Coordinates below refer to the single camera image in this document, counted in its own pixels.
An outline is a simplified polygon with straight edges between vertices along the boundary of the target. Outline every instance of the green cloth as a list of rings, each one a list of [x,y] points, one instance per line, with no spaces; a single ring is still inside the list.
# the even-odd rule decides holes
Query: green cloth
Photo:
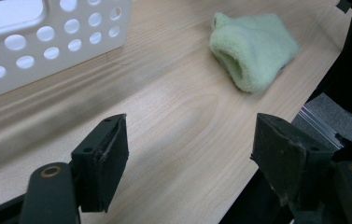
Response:
[[[242,91],[267,89],[299,50],[273,13],[233,19],[218,12],[212,28],[210,49]]]

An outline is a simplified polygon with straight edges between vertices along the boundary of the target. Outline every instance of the wood grain surface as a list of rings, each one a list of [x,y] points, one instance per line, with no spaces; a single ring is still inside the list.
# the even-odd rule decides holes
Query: wood grain surface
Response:
[[[107,214],[82,223],[218,223],[257,165],[257,113],[292,121],[342,50],[335,0],[134,0],[124,46],[0,96],[0,203],[104,118],[127,114],[130,157]],[[265,92],[239,91],[212,55],[215,12],[276,13],[301,50]]]

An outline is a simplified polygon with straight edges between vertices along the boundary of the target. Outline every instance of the light green towel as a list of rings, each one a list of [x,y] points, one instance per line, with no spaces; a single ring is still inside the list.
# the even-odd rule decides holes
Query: light green towel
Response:
[[[297,42],[273,13],[230,18],[216,13],[210,48],[242,91],[263,91],[298,52]]]

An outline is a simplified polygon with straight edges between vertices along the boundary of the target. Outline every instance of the wooden table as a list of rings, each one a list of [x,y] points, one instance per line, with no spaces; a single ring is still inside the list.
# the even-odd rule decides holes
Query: wooden table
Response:
[[[345,42],[335,0],[134,0],[126,44],[0,96],[0,203],[100,122],[127,114],[130,158],[108,214],[82,223],[218,223],[257,165],[257,113],[292,121]],[[270,88],[239,91],[212,55],[215,12],[273,12],[301,50]]]

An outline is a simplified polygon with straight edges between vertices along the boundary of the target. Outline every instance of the white plastic basket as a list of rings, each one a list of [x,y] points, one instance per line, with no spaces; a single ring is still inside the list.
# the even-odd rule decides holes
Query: white plastic basket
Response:
[[[1,2],[20,7],[17,0]],[[0,27],[0,94],[122,46],[131,4],[131,0],[42,0],[37,18]]]

